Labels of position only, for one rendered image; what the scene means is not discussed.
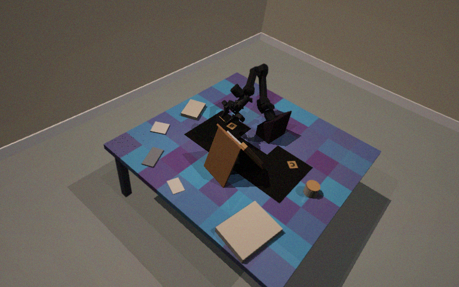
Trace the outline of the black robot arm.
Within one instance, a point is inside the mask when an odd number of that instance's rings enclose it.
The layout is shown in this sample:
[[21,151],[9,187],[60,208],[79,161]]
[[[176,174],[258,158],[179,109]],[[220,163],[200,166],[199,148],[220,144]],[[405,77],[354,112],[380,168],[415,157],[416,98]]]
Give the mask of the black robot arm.
[[[255,88],[254,83],[256,80],[256,76],[259,78],[259,99],[257,100],[257,106],[259,111],[263,114],[267,121],[271,121],[276,117],[274,113],[274,105],[270,103],[270,100],[267,98],[267,84],[266,84],[266,76],[268,74],[268,66],[266,64],[261,64],[259,66],[254,66],[250,69],[249,77],[247,79],[246,85],[243,89],[240,88],[238,84],[236,84],[230,92],[236,97],[239,98],[238,100],[245,106],[248,102],[252,103],[252,98],[249,96],[254,95]],[[235,109],[238,111],[240,104],[237,104],[237,101],[233,102],[231,100],[228,101],[227,105],[231,109]]]

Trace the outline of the grey flat rectangular tile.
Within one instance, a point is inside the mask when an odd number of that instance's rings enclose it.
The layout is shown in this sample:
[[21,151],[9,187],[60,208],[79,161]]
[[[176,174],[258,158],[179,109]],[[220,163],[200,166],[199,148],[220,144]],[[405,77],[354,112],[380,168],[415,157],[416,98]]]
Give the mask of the grey flat rectangular tile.
[[142,162],[142,165],[154,167],[158,159],[162,155],[163,151],[163,149],[152,147],[151,150],[148,152],[147,156],[145,157],[144,161]]

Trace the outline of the grey cylinder with orange top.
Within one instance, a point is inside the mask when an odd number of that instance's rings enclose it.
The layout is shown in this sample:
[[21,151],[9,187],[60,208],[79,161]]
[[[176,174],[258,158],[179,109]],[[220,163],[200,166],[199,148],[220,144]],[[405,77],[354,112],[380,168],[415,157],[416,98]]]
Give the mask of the grey cylinder with orange top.
[[304,194],[306,197],[313,199],[317,196],[320,191],[320,184],[315,180],[309,180],[304,188]]

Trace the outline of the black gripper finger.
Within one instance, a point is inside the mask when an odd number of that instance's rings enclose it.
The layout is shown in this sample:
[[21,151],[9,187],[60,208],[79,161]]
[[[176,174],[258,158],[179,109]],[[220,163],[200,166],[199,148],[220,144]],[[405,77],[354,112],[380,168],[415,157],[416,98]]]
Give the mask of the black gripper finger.
[[224,111],[221,115],[221,118],[224,118],[224,116],[226,116],[228,113],[229,113],[229,110],[227,110],[227,108],[224,106]]
[[231,122],[237,121],[237,120],[239,121],[239,119],[233,114],[232,117],[226,123],[228,124],[228,123],[231,123]]

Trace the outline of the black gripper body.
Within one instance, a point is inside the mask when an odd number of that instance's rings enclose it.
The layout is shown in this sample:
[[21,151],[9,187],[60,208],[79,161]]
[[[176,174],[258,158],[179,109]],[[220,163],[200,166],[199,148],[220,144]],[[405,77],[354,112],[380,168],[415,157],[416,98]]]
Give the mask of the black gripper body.
[[226,101],[226,100],[223,100],[221,103],[227,108],[227,110],[231,110],[231,111],[235,114],[235,116],[236,116],[238,119],[240,119],[240,121],[243,123],[243,122],[245,121],[245,118],[239,113],[239,111],[240,111],[241,109],[244,109],[244,108],[243,108],[244,105],[243,105],[239,100],[235,100],[235,101],[237,101],[237,104],[240,104],[240,107],[239,107],[238,111],[235,111],[235,109],[232,110],[232,109],[227,105],[227,101]]

